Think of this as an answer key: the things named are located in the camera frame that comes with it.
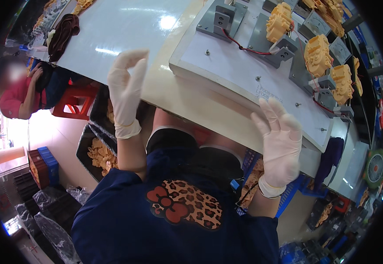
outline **white work table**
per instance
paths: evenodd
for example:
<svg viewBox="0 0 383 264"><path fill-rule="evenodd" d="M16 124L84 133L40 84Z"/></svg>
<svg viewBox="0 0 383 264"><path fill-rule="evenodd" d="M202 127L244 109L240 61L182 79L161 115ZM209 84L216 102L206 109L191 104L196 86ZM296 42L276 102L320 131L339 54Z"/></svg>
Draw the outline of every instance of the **white work table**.
<svg viewBox="0 0 383 264"><path fill-rule="evenodd" d="M203 0L96 1L80 14L80 33L71 38L56 64L106 84L107 73L119 52L149 48L143 100L263 153L261 135L250 119L251 110L211 91L202 83L176 77L169 68L173 51L203 4ZM30 50L28 55L48 61L47 51ZM347 144L353 142L352 146L348 145L351 149L358 141L353 138L357 137L357 132L352 126L354 133L349 133L351 140L347 140ZM331 135L345 139L346 134L347 124L335 118ZM303 149L300 170L314 177L320 155ZM348 164L341 166L338 170L344 175ZM341 177L340 174L337 172L334 181Z"/></svg>

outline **blue plastic crate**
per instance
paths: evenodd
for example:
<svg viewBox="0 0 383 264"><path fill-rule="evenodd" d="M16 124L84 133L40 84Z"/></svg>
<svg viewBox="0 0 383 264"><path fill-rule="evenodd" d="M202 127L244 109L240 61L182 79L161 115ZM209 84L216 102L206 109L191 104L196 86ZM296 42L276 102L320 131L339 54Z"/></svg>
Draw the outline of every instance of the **blue plastic crate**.
<svg viewBox="0 0 383 264"><path fill-rule="evenodd" d="M288 204L291 202L291 199L294 197L294 194L297 192L304 179L305 176L300 174L294 182L291 182L287 185L285 192L281 196L278 212L276 213L275 217L280 217L281 214L285 211L285 208L287 208Z"/></svg>
<svg viewBox="0 0 383 264"><path fill-rule="evenodd" d="M326 197L326 194L328 194L328 192L329 192L329 189L327 187L322 186L320 188L320 190L318 190L318 191L310 190L310 188L308 188L307 186L310 183L311 177L305 176L305 175L303 175L303 176L305 177L305 179L299 187L299 190L303 195L313 196L313 197L317 197L317 198L325 198Z"/></svg>
<svg viewBox="0 0 383 264"><path fill-rule="evenodd" d="M48 174L49 174L49 185L57 186L59 184L59 166L58 161L52 156L52 153L49 151L47 147L39 147L37 148L39 154L43 158L48 166Z"/></svg>
<svg viewBox="0 0 383 264"><path fill-rule="evenodd" d="M242 186L244 186L244 184L246 183L248 176L250 175L254 165L256 164L259 158L260 153L257 153L256 151L251 150L249 148L246 149L243 160L243 166L241 167L244 172L244 181L242 183Z"/></svg>

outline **white latex glove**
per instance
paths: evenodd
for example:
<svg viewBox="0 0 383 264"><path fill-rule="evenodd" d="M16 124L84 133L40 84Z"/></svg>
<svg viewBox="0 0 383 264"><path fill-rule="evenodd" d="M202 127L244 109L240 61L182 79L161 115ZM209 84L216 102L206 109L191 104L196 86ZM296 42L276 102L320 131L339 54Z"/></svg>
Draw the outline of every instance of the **white latex glove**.
<svg viewBox="0 0 383 264"><path fill-rule="evenodd" d="M299 175L301 124L273 98L268 102L261 98L259 104L269 122L266 124L256 113L251 114L263 137L265 173L259 179L259 188L265 197L273 198L281 195Z"/></svg>
<svg viewBox="0 0 383 264"><path fill-rule="evenodd" d="M118 55L108 73L110 99L114 108L115 137L128 139L140 133L137 107L146 75L148 49L127 50ZM128 68L134 67L130 76Z"/></svg>

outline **worker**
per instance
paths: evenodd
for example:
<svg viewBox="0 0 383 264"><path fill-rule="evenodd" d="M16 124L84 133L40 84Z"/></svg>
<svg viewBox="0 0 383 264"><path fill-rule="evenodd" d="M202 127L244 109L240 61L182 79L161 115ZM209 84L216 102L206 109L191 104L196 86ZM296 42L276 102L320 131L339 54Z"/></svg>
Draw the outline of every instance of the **worker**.
<svg viewBox="0 0 383 264"><path fill-rule="evenodd" d="M247 214L239 216L230 182L243 177L244 146L215 134L198 148L189 123L157 109L144 148L136 109L147 58L145 49L122 52L108 74L119 169L110 170L74 218L80 259L277 264L275 215L286 185L298 176L301 125L275 99L260 100L269 123L256 113L251 118L263 138L264 175Z"/></svg>
<svg viewBox="0 0 383 264"><path fill-rule="evenodd" d="M34 60L31 69L26 75L26 67L17 56L0 58L0 110L5 117L30 119L32 113L39 109L53 108L62 98L70 79L79 86L92 82L72 71L53 68L40 60Z"/></svg>

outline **green fan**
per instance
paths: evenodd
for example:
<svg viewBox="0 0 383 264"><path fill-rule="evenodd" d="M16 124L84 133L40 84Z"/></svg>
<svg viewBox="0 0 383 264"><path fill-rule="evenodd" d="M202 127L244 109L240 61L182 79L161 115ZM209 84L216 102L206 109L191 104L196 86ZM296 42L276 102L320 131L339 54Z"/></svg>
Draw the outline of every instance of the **green fan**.
<svg viewBox="0 0 383 264"><path fill-rule="evenodd" d="M383 150L369 151L367 156L366 167L364 168L363 179L367 185L375 189L379 187L383 179Z"/></svg>

